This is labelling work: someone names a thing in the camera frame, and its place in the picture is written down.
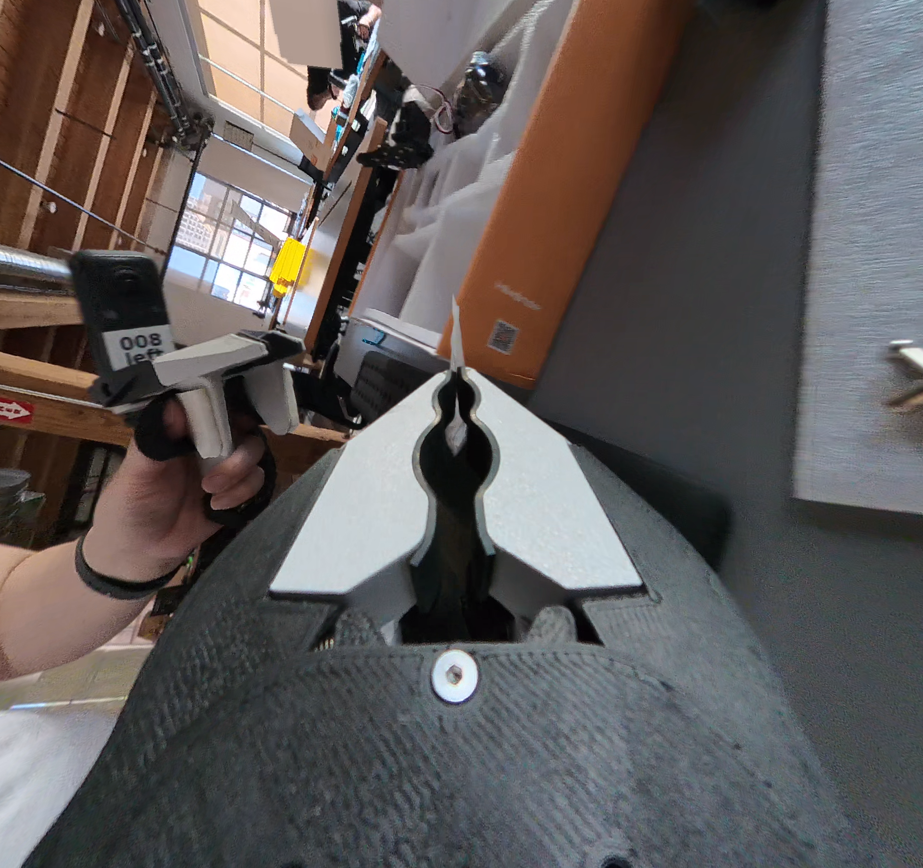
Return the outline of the white foam sheet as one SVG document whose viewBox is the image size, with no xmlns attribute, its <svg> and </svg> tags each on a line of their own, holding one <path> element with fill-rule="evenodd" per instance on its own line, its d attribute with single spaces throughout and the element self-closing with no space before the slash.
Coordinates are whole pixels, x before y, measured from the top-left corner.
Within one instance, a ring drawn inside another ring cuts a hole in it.
<svg viewBox="0 0 923 868">
<path fill-rule="evenodd" d="M 922 0 L 827 0 L 793 461 L 796 497 L 921 514 Z"/>
</svg>

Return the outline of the black perforated tool tray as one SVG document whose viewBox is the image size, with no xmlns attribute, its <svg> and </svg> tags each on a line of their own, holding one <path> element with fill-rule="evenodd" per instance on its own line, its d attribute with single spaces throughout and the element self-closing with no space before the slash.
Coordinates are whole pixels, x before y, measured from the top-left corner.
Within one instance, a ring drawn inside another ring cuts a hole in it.
<svg viewBox="0 0 923 868">
<path fill-rule="evenodd" d="M 444 369 L 439 358 L 411 358 L 379 348 L 367 351 L 348 398 L 351 428 L 357 431 L 373 423 Z"/>
</svg>

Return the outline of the yellow bin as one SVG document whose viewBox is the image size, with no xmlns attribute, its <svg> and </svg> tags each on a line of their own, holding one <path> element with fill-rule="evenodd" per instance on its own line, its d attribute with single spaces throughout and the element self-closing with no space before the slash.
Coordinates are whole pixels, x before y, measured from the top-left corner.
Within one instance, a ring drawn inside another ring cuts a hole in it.
<svg viewBox="0 0 923 868">
<path fill-rule="evenodd" d="M 287 237 L 271 266 L 271 294 L 284 298 L 293 288 L 300 286 L 309 274 L 314 251 L 305 243 Z"/>
</svg>

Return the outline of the person's left hand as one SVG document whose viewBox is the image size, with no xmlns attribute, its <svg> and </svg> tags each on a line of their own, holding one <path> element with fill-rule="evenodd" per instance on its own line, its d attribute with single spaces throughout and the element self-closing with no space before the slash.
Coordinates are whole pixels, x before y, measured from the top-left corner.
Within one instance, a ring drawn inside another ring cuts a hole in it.
<svg viewBox="0 0 923 868">
<path fill-rule="evenodd" d="M 127 583 L 160 578 L 218 531 L 207 507 L 235 510 L 257 496 L 266 445 L 255 420 L 236 414 L 231 423 L 235 450 L 206 471 L 195 453 L 156 461 L 131 441 L 83 541 L 90 570 Z"/>
</svg>

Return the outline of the black round robot part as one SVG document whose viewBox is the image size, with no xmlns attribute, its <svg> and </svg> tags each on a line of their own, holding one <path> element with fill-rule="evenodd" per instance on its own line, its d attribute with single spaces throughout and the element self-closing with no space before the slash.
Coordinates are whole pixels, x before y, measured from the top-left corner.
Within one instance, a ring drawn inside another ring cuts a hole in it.
<svg viewBox="0 0 923 868">
<path fill-rule="evenodd" d="M 375 150 L 358 154 L 356 161 L 364 168 L 418 170 L 434 155 L 431 132 L 425 108 L 416 100 L 405 102 L 382 144 Z"/>
</svg>

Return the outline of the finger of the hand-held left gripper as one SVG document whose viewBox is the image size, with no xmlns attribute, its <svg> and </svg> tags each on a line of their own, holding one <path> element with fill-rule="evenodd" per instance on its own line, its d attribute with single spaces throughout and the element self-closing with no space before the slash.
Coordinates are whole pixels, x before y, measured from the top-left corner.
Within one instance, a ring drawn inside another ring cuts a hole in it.
<svg viewBox="0 0 923 868">
<path fill-rule="evenodd" d="M 207 377 L 232 377 L 304 353 L 304 342 L 279 330 L 242 330 L 157 356 L 154 373 L 164 387 L 194 386 Z"/>
<path fill-rule="evenodd" d="M 292 373 L 283 362 L 249 370 L 249 401 L 261 424 L 273 434 L 292 434 L 300 423 Z"/>
</svg>

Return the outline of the grey desk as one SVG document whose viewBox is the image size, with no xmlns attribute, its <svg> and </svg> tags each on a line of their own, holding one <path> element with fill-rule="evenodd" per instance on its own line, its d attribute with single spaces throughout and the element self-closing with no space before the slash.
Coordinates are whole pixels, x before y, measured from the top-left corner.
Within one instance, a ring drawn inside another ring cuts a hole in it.
<svg viewBox="0 0 923 868">
<path fill-rule="evenodd" d="M 686 27 L 530 407 L 731 510 L 720 574 L 879 866 L 921 866 L 921 517 L 794 500 L 825 0 Z"/>
</svg>

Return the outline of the paned window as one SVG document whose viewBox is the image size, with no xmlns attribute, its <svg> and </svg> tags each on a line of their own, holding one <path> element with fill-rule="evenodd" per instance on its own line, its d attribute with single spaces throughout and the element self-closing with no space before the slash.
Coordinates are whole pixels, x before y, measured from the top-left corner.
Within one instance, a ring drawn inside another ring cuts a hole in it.
<svg viewBox="0 0 923 868">
<path fill-rule="evenodd" d="M 271 268 L 293 225 L 289 210 L 197 174 L 166 276 L 264 317 L 271 308 Z"/>
</svg>

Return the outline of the shiny foil bag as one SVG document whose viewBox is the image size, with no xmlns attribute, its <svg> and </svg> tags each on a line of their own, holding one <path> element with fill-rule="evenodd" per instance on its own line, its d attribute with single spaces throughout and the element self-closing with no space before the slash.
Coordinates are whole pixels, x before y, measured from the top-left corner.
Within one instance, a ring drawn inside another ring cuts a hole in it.
<svg viewBox="0 0 923 868">
<path fill-rule="evenodd" d="M 479 131 L 499 108 L 506 90 L 507 77 L 502 67 L 487 52 L 474 52 L 451 101 L 455 137 Z"/>
</svg>

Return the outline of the black wristband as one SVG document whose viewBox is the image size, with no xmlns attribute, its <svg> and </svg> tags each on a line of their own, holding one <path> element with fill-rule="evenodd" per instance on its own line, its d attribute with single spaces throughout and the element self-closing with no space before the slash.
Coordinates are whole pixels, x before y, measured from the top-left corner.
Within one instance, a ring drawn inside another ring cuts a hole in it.
<svg viewBox="0 0 923 868">
<path fill-rule="evenodd" d="M 79 580 L 94 593 L 119 601 L 140 601 L 155 595 L 187 567 L 187 561 L 180 562 L 173 570 L 150 581 L 136 582 L 122 580 L 101 574 L 90 567 L 84 551 L 87 533 L 75 542 L 75 573 Z"/>
</svg>

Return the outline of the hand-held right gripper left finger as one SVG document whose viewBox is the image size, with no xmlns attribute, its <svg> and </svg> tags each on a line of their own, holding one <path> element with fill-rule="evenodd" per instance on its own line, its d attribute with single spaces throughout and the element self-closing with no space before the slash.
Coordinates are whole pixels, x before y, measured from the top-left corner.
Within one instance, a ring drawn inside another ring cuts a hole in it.
<svg viewBox="0 0 923 868">
<path fill-rule="evenodd" d="M 416 603 L 411 566 L 435 530 L 435 498 L 420 468 L 426 436 L 442 418 L 452 371 L 420 388 L 341 450 L 271 581 L 271 597 L 358 608 L 374 624 Z"/>
</svg>

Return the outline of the metal cross wrench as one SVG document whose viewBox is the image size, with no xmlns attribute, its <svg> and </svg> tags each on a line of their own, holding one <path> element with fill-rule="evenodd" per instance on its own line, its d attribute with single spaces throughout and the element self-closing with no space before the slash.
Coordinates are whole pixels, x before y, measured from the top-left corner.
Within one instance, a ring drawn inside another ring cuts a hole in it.
<svg viewBox="0 0 923 868">
<path fill-rule="evenodd" d="M 887 358 L 900 369 L 909 386 L 891 397 L 886 405 L 897 414 L 908 414 L 922 409 L 922 346 L 911 339 L 894 339 L 889 342 Z"/>
</svg>

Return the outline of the silver air duct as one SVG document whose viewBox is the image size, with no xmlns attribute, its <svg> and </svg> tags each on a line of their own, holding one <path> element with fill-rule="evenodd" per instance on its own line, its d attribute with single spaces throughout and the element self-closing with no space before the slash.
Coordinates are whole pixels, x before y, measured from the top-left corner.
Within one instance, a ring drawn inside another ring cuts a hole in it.
<svg viewBox="0 0 923 868">
<path fill-rule="evenodd" d="M 73 287 L 73 275 L 66 261 L 47 255 L 1 245 L 2 279 L 31 280 L 60 288 Z"/>
</svg>

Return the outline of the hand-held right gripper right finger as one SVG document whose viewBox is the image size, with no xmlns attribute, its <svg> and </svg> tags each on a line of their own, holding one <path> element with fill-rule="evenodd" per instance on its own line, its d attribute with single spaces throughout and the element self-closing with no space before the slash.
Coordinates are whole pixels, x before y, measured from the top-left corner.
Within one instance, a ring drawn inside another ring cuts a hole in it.
<svg viewBox="0 0 923 868">
<path fill-rule="evenodd" d="M 492 558 L 488 594 L 534 620 L 549 606 L 644 590 L 643 579 L 594 493 L 571 443 L 473 369 L 470 421 L 491 463 L 475 497 Z"/>
</svg>

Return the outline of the orange cardboard kit box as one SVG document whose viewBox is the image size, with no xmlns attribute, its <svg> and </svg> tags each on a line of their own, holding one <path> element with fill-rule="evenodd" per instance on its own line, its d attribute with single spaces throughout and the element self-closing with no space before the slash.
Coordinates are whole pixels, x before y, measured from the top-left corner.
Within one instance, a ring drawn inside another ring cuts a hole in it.
<svg viewBox="0 0 923 868">
<path fill-rule="evenodd" d="M 479 131 L 402 175 L 348 336 L 531 389 L 650 121 L 691 0 L 537 0 L 492 54 L 511 75 Z"/>
</svg>

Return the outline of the wood-edged background desk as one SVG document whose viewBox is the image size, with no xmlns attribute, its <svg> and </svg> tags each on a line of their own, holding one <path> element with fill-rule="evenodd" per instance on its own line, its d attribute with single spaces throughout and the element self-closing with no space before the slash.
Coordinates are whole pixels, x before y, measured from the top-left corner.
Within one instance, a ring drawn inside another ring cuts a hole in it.
<svg viewBox="0 0 923 868">
<path fill-rule="evenodd" d="M 370 229 L 395 184 L 386 170 L 362 160 L 383 146 L 390 113 L 380 113 L 386 99 L 398 98 L 401 83 L 399 68 L 381 52 L 363 67 L 350 108 L 337 110 L 332 152 L 309 209 L 310 246 L 329 254 L 304 339 L 313 361 L 327 356 L 351 311 L 372 248 Z"/>
</svg>

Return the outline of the large clear zip bag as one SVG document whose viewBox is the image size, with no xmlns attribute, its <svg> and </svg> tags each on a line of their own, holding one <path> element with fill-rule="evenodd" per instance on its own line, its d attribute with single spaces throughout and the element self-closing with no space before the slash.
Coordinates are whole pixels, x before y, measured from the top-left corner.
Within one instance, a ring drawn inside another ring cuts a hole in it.
<svg viewBox="0 0 923 868">
<path fill-rule="evenodd" d="M 467 386 L 464 374 L 465 357 L 463 350 L 460 307 L 455 297 L 451 298 L 451 329 L 449 336 L 449 367 L 451 374 L 451 411 L 444 431 L 444 441 L 452 459 L 461 456 L 468 438 Z"/>
</svg>

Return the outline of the orange-blind window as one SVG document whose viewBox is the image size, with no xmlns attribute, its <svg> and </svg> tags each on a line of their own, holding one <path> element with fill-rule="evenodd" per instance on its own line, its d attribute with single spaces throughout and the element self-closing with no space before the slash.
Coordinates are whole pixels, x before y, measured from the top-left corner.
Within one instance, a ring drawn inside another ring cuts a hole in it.
<svg viewBox="0 0 923 868">
<path fill-rule="evenodd" d="M 186 0 L 210 98 L 279 136 L 306 110 L 307 68 L 285 57 L 271 0 Z"/>
</svg>

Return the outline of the person's white shirt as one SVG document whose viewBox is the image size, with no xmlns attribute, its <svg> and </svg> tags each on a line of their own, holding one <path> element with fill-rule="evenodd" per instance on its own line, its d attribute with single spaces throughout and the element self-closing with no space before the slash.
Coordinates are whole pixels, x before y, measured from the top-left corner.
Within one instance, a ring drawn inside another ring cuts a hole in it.
<svg viewBox="0 0 923 868">
<path fill-rule="evenodd" d="M 23 864 L 109 739 L 116 714 L 88 707 L 1 715 L 1 865 Z"/>
</svg>

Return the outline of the black ceiling pipes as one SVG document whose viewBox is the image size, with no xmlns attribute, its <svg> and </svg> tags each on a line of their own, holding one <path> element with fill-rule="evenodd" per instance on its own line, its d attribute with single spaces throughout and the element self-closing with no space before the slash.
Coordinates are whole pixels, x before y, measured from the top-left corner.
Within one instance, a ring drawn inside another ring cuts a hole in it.
<svg viewBox="0 0 923 868">
<path fill-rule="evenodd" d="M 175 141 L 187 151 L 199 150 L 210 134 L 201 114 L 184 99 L 162 45 L 145 18 L 139 0 L 114 0 L 140 55 L 157 97 L 173 126 Z"/>
</svg>

